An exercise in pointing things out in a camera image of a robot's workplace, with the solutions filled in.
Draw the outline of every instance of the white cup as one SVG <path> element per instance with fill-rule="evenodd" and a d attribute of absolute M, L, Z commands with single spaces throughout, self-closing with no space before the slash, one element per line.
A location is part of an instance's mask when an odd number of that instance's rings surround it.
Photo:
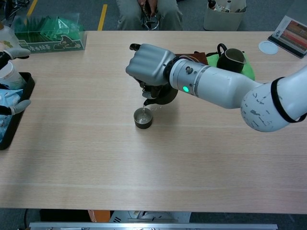
<path fill-rule="evenodd" d="M 5 67 L 0 69 L 0 84 L 10 90 L 18 90 L 25 87 L 26 81 L 19 74 L 15 66 L 8 62 Z"/>

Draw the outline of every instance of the green plastic box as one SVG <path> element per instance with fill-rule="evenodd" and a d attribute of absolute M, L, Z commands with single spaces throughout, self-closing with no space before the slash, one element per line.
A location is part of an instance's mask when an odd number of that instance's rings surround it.
<path fill-rule="evenodd" d="M 22 48 L 31 53 L 85 50 L 86 32 L 79 14 L 16 16 L 12 28 Z"/>

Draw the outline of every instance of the green indicator light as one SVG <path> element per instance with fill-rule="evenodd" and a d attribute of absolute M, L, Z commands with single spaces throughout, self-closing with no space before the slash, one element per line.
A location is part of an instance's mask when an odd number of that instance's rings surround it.
<path fill-rule="evenodd" d="M 187 86 L 182 87 L 184 92 L 189 92 L 189 88 Z"/>

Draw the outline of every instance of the white bucket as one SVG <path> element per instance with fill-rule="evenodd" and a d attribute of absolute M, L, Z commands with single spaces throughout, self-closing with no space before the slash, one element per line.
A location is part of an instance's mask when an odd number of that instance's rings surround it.
<path fill-rule="evenodd" d="M 216 0 L 221 6 L 227 5 L 227 0 Z M 203 28 L 211 31 L 236 31 L 246 12 L 235 13 L 237 9 L 246 7 L 246 0 L 232 0 L 230 12 L 219 12 L 209 8 L 207 4 Z"/>
<path fill-rule="evenodd" d="M 18 90 L 25 87 L 26 81 L 19 74 L 15 66 L 11 62 L 8 62 L 8 64 L 0 70 L 0 84 L 10 90 Z"/>

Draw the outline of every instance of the green cloth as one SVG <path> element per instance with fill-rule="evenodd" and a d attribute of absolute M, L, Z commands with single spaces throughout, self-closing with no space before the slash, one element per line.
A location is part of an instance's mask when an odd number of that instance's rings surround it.
<path fill-rule="evenodd" d="M 254 81 L 255 80 L 254 70 L 253 70 L 252 66 L 250 65 L 248 57 L 245 54 L 244 54 L 244 57 L 245 57 L 247 63 L 244 65 L 241 73 Z M 209 66 L 216 67 L 218 59 L 219 59 L 218 54 L 214 54 L 210 57 L 207 57 Z"/>

